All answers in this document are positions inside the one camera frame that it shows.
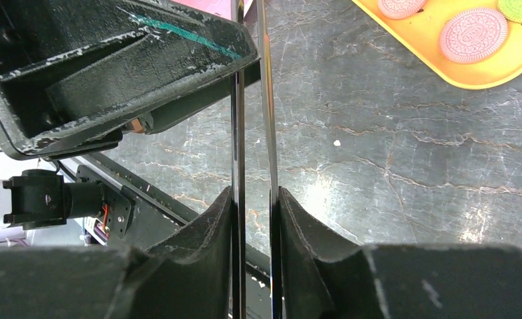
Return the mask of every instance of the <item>white speck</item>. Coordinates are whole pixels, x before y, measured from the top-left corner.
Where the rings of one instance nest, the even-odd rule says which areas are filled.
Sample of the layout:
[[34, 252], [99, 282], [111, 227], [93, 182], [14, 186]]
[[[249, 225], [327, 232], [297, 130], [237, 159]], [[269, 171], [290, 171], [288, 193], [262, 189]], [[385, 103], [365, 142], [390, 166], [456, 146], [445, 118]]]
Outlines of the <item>white speck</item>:
[[423, 290], [425, 290], [425, 292], [427, 292], [427, 295], [429, 296], [429, 300], [431, 300], [431, 302], [433, 302], [433, 304], [435, 305], [435, 307], [441, 309], [443, 308], [443, 304], [439, 301], [439, 293], [435, 291], [435, 289], [433, 288], [433, 286], [427, 282], [427, 280], [423, 279], [421, 280], [421, 285], [423, 286]]

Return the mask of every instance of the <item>metal strip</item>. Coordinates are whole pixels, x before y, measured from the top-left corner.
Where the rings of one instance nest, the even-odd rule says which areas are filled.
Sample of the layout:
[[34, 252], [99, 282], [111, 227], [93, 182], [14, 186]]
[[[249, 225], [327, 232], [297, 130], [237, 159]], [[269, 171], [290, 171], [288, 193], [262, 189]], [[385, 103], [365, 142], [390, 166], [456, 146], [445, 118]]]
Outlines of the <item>metal strip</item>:
[[[244, 2], [232, 0], [232, 20], [243, 23]], [[232, 79], [232, 317], [246, 318], [244, 71]]]
[[275, 107], [273, 103], [273, 78], [271, 72], [271, 49], [267, 34], [264, 0], [257, 0], [257, 20], [259, 51], [261, 56], [261, 94], [263, 100], [263, 119], [267, 152], [269, 155], [269, 172], [271, 177], [269, 240], [271, 246], [271, 308], [273, 319], [282, 318], [282, 263], [281, 263], [281, 231], [280, 211], [278, 209], [278, 165], [277, 143], [275, 132]]

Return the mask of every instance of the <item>pink object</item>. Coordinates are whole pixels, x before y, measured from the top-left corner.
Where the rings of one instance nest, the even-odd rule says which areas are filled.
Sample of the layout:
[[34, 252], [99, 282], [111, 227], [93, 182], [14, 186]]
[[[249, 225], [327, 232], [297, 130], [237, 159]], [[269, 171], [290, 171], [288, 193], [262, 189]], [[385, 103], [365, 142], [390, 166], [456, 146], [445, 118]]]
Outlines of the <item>pink object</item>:
[[495, 53], [507, 38], [507, 20], [498, 11], [475, 8], [449, 21], [439, 44], [441, 52], [457, 63], [474, 63]]
[[427, 0], [379, 0], [379, 9], [385, 17], [400, 20], [416, 14]]
[[[232, 19], [231, 0], [174, 0], [174, 2], [189, 6], [197, 10], [212, 13], [213, 15], [217, 15], [228, 20]], [[252, 3], [253, 0], [244, 0], [244, 16], [247, 14], [247, 11], [251, 7]]]

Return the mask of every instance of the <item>scratched black edge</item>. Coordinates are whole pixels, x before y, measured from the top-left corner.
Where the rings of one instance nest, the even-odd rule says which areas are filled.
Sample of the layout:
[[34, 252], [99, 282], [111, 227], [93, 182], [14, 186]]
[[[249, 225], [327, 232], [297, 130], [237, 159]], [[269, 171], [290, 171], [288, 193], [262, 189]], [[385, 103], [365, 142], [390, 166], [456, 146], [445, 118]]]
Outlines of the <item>scratched black edge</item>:
[[[158, 211], [163, 212], [168, 218], [173, 219], [180, 225], [192, 221], [199, 215], [185, 204], [172, 198], [156, 186], [148, 183], [101, 153], [85, 155], [83, 158], [96, 167], [99, 167], [102, 171], [114, 175], [116, 179], [121, 179], [124, 182], [122, 186], [123, 189], [125, 187], [128, 189], [135, 188], [156, 200], [156, 202], [163, 205], [163, 207], [157, 207], [156, 204], [148, 201], [146, 201], [146, 203], [150, 206], [157, 207]], [[135, 231], [135, 229], [129, 227], [129, 232], [132, 231]], [[131, 236], [125, 236], [123, 241], [127, 245], [143, 248], [138, 243], [131, 243], [130, 239], [132, 238]], [[249, 275], [248, 280], [246, 280], [248, 318], [270, 318], [269, 257], [251, 245], [246, 245], [246, 259], [246, 272]]]

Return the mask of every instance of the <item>orange tray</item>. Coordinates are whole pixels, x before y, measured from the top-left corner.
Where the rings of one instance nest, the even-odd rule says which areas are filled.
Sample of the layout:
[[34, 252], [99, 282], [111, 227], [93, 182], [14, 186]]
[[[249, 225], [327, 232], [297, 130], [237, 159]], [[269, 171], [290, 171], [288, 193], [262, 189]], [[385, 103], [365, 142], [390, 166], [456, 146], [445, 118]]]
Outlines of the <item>orange tray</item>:
[[428, 0], [423, 12], [403, 20], [386, 18], [379, 10], [378, 0], [352, 1], [454, 86], [469, 90], [492, 88], [522, 73], [521, 23], [508, 21], [507, 40], [494, 55], [481, 62], [454, 63], [439, 48], [439, 35], [450, 19], [467, 9], [497, 9], [496, 0]]

